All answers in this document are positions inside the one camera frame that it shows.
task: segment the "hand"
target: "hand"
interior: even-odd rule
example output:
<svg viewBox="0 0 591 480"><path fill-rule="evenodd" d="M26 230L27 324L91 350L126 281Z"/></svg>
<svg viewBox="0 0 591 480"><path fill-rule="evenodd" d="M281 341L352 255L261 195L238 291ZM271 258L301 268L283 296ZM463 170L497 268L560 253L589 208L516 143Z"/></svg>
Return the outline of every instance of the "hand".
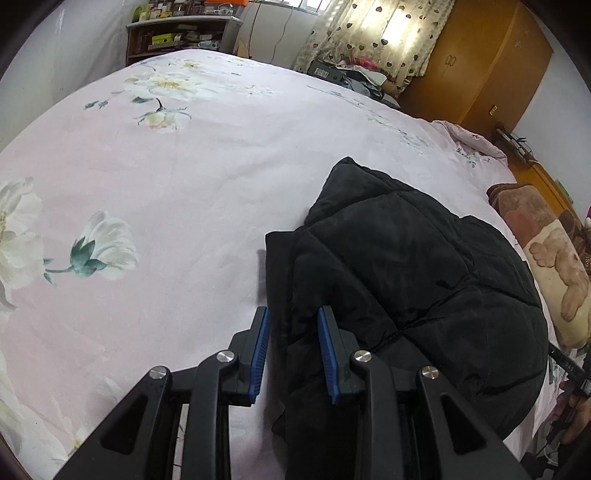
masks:
<svg viewBox="0 0 591 480"><path fill-rule="evenodd" d="M561 382L559 387L562 390L565 390L566 382ZM562 412L564 411L567 402L571 407L576 408L577 415L574 418L573 424L564 433L564 436L560 441L560 443L564 445L568 445L569 443L575 441L576 438L585 429L589 421L591 421L591 398L585 400L583 397L571 395L566 392L562 392L558 396L556 406L554 407L554 410L552 411L552 416L550 417L550 421L558 420L558 418L562 415Z"/></svg>

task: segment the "wooden wardrobe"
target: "wooden wardrobe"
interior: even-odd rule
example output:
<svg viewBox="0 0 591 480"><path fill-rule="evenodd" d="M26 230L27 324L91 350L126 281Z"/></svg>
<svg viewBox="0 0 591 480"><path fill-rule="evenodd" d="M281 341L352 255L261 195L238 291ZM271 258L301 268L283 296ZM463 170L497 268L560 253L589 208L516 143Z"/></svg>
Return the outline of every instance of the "wooden wardrobe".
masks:
<svg viewBox="0 0 591 480"><path fill-rule="evenodd" d="M456 0L425 76L400 95L404 113L448 120L492 139L513 130L552 56L534 16L517 0Z"/></svg>

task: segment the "metal screw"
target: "metal screw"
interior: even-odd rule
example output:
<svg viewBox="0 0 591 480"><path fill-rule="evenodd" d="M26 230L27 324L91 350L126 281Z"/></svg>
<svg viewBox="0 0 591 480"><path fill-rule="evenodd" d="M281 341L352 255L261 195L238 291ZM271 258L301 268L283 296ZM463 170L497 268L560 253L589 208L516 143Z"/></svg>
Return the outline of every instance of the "metal screw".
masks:
<svg viewBox="0 0 591 480"><path fill-rule="evenodd" d="M423 367L421 373L424 377L427 377L430 380L435 380L439 376L439 370L435 367L431 367L431 365Z"/></svg>
<svg viewBox="0 0 591 480"><path fill-rule="evenodd" d="M216 358L217 358L218 362L221 362L223 364L228 364L232 360L234 360L235 357L236 357L236 355L234 355L234 352L232 352L230 350L222 350L221 352L218 353Z"/></svg>
<svg viewBox="0 0 591 480"><path fill-rule="evenodd" d="M369 353L367 350L357 350L353 354L353 358L355 358L358 362L366 364L371 360L371 353Z"/></svg>
<svg viewBox="0 0 591 480"><path fill-rule="evenodd" d="M166 377L166 367L159 365L150 370L150 378L153 378L154 380L160 380L164 377Z"/></svg>

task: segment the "cable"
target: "cable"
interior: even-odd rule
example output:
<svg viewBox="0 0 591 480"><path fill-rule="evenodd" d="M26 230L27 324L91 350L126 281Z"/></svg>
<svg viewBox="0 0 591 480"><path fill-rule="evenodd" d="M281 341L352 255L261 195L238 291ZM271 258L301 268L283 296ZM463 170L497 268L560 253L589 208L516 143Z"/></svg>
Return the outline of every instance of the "cable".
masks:
<svg viewBox="0 0 591 480"><path fill-rule="evenodd" d="M558 466L558 463L556 463L554 460L552 460L548 454L546 453L546 448L544 447L544 456L546 457L546 461L548 462L548 465L552 465L552 466Z"/></svg>
<svg viewBox="0 0 591 480"><path fill-rule="evenodd" d="M259 6L256 9L255 19L252 21L252 28L251 28L251 35L248 37L248 58L251 59L251 41L252 41L252 31L255 29L256 18L258 17L258 11L261 9L261 3L259 2Z"/></svg>
<svg viewBox="0 0 591 480"><path fill-rule="evenodd" d="M285 29L287 28L287 24L289 23L290 18L293 15L293 12L294 12L294 8L291 7L290 16L287 17L287 20L285 21L285 25L283 25L283 33L281 34L281 38L279 40L277 40L277 43L275 44L275 47L273 48L273 56L271 57L271 64L273 64L273 60L275 60L275 52L277 50L277 45L279 45L281 40L283 40L283 36L285 35Z"/></svg>
<svg viewBox="0 0 591 480"><path fill-rule="evenodd" d="M538 456L540 455L540 453L542 452L542 450L545 452L546 447L548 446L548 440L546 440L546 443L544 444L544 446L538 450L538 453L535 454L535 457L538 458Z"/></svg>

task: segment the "curtain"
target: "curtain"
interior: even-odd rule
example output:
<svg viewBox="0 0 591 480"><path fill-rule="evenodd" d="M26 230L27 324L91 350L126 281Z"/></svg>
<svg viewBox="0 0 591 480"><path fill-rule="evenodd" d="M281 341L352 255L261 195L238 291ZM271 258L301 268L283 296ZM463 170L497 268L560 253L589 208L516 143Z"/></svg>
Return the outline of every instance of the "curtain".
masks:
<svg viewBox="0 0 591 480"><path fill-rule="evenodd" d="M300 50L294 70L326 63L374 64L399 95L422 76L455 0L332 0Z"/></svg>

